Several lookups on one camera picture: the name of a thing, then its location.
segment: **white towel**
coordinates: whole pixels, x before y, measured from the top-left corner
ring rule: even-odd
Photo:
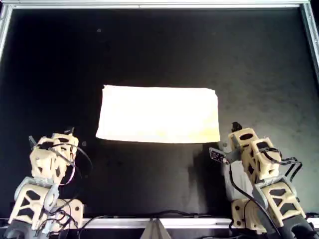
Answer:
[[[96,137],[158,143],[218,142],[217,96],[206,88],[104,86]]]

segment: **wire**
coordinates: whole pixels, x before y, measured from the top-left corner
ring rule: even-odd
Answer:
[[[76,146],[76,145],[71,144],[71,143],[59,143],[59,144],[54,144],[53,146],[51,146],[51,148],[54,148],[54,147],[57,147],[57,146],[62,146],[62,145],[68,145],[68,146],[72,146],[72,147],[77,148],[85,156],[85,158],[89,161],[90,166],[91,166],[91,172],[93,171],[93,163],[92,163],[90,157],[79,146]]]
[[[247,224],[246,224],[246,207],[247,205],[249,204],[250,202],[250,199],[248,200],[248,202],[245,204],[244,206],[244,222],[245,222],[245,228],[247,228]]]
[[[277,163],[279,165],[283,165],[283,166],[287,166],[287,165],[291,165],[290,168],[287,170],[287,172],[285,173],[285,176],[287,177],[289,175],[289,173],[293,170],[293,168],[295,167],[296,164],[299,164],[298,167],[295,169],[295,171],[292,173],[289,181],[292,182],[294,177],[296,176],[296,174],[300,171],[300,169],[303,166],[303,163],[299,162],[295,157],[292,158],[285,158],[282,159],[282,161],[277,161],[274,158],[272,158],[267,152],[276,152],[280,154],[280,157],[282,157],[281,152],[276,149],[276,148],[263,148],[260,150],[261,153],[263,153],[265,155],[266,158],[268,158],[271,162],[273,163]]]
[[[68,146],[72,146],[72,147],[75,147],[77,148],[84,156],[85,158],[89,161],[90,165],[91,165],[91,172],[93,171],[93,163],[90,159],[90,157],[86,154],[86,152],[84,152],[83,149],[81,149],[80,147],[78,146],[75,146],[71,143],[59,143],[59,144],[55,144],[53,146],[51,146],[48,150],[54,152],[56,155],[60,156],[63,160],[65,160],[67,163],[69,163],[71,166],[73,166],[75,168],[75,170],[77,171],[77,173],[79,174],[80,178],[82,178],[82,174],[81,174],[81,171],[80,169],[75,165],[74,162],[71,162],[70,160],[68,160],[66,157],[64,157],[61,153],[59,153],[58,151],[54,150],[54,147],[57,147],[57,146],[62,146],[62,145],[68,145]],[[62,208],[64,208],[65,206],[69,205],[69,203],[71,203],[74,199],[76,199],[77,197],[79,196],[79,193],[76,193],[75,196],[73,198],[71,198],[68,202],[66,202],[65,204],[63,204],[61,207],[59,207],[55,212],[61,210]]]
[[[278,228],[276,227],[276,224],[274,223],[274,221],[271,219],[271,217],[269,216],[268,212],[264,209],[264,207],[258,202],[256,201],[252,196],[250,196],[248,193],[246,193],[245,191],[243,191],[242,189],[240,189],[234,182],[233,179],[233,173],[231,170],[231,164],[229,163],[229,177],[230,177],[230,182],[232,184],[232,186],[241,194],[245,195],[247,198],[249,198],[251,201],[253,201],[258,208],[263,212],[263,214],[266,216],[266,218],[269,220],[271,226],[274,228],[275,232],[278,234],[279,238],[281,238],[281,234],[278,230]]]
[[[74,165],[75,165],[74,154],[73,154],[73,153],[70,153],[70,156],[71,156],[71,158],[72,158],[72,162],[73,162]],[[74,173],[75,173],[75,167],[72,168],[72,173],[71,173],[71,175],[70,175],[69,180],[68,180],[66,183],[60,183],[60,186],[68,185],[68,184],[72,181],[72,179],[73,179],[73,177],[74,177]]]
[[[88,220],[80,229],[78,229],[77,231],[77,235],[78,235],[78,239],[80,239],[82,232],[84,231],[85,227],[87,225],[89,225],[93,220],[98,219],[98,218],[104,218],[105,216],[98,216],[95,218],[91,218],[90,220]]]

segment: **metal bracket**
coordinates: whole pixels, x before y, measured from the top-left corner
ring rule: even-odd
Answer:
[[[160,219],[151,219],[146,226],[141,239],[171,239]]]

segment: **black cable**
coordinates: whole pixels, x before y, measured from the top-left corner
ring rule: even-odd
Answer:
[[[241,194],[243,194],[244,196],[246,196],[247,198],[249,198],[251,201],[253,201],[258,208],[263,212],[263,214],[266,216],[266,218],[268,219],[268,221],[270,222],[271,226],[274,228],[275,232],[278,234],[279,238],[281,238],[281,234],[278,230],[278,228],[276,227],[276,224],[274,223],[274,221],[271,219],[271,217],[269,216],[268,212],[264,209],[264,207],[258,202],[256,201],[252,196],[250,196],[248,193],[246,193],[245,191],[243,191],[242,189],[240,189],[234,182],[233,179],[233,173],[231,170],[231,164],[229,163],[229,177],[230,177],[230,182],[232,184],[232,186]]]
[[[85,158],[89,161],[90,166],[91,166],[91,172],[93,171],[93,163],[92,163],[90,157],[89,157],[89,156],[86,154],[86,152],[85,152],[83,149],[81,149],[79,146],[73,145],[73,144],[71,144],[71,143],[59,143],[59,144],[54,144],[53,146],[51,146],[51,148],[54,148],[54,147],[57,147],[57,146],[62,146],[62,145],[68,145],[68,146],[72,146],[72,147],[77,148],[77,149],[85,156]]]
[[[246,224],[246,207],[247,205],[249,204],[250,202],[250,199],[248,200],[248,202],[245,204],[244,206],[244,222],[245,222],[245,228],[247,228],[247,224]]]
[[[85,227],[87,225],[89,225],[93,220],[98,219],[98,218],[104,218],[105,216],[98,216],[95,218],[91,218],[90,220],[88,220],[80,229],[78,229],[77,231],[77,235],[78,235],[78,239],[80,239],[82,232],[84,231]]]
[[[69,163],[72,167],[75,168],[76,172],[79,174],[80,178],[82,179],[82,174],[80,169],[75,165],[75,163],[71,162],[70,160],[68,160],[66,157],[64,157],[61,153],[59,153],[58,151],[54,150],[53,148],[49,148],[48,150],[50,150],[51,152],[55,153],[57,156],[61,157],[66,163]]]
[[[55,213],[61,211],[62,208],[64,208],[65,206],[69,205],[69,204],[70,204],[74,199],[76,199],[78,196],[79,196],[79,193],[75,194],[75,196],[74,196],[73,198],[71,198],[69,201],[66,201],[66,200],[65,200],[65,203],[64,203],[62,206],[58,207],[58,209],[56,209],[56,210],[53,212],[53,214],[55,214]]]
[[[285,176],[287,177],[289,175],[289,173],[293,170],[293,168],[295,167],[296,164],[299,164],[298,167],[295,169],[295,171],[293,172],[293,174],[291,175],[289,181],[292,182],[294,177],[296,176],[296,174],[300,171],[300,169],[302,168],[303,164],[301,162],[299,162],[296,158],[292,157],[292,158],[285,158],[282,159],[282,161],[277,161],[274,158],[272,158],[267,152],[276,152],[280,154],[280,157],[282,157],[281,152],[276,149],[276,148],[263,148],[260,150],[261,153],[263,153],[265,155],[266,158],[268,158],[271,162],[273,163],[277,163],[279,165],[283,165],[283,166],[287,166],[287,165],[291,165],[290,168],[287,170],[287,172],[285,173]]]

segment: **cream-colored robot arm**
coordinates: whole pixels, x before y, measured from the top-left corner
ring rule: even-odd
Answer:
[[[42,137],[33,146],[30,154],[33,177],[26,177],[16,189],[15,205],[5,237],[16,238],[20,234],[26,239],[47,236],[50,232],[61,230],[61,225],[70,218],[64,216],[59,221],[63,214],[70,215],[76,221],[70,222],[70,228],[81,226],[83,204],[79,200],[72,200],[59,209],[65,200],[58,199],[58,187],[67,167],[75,166],[78,143],[79,140],[71,133],[54,133],[51,138]]]

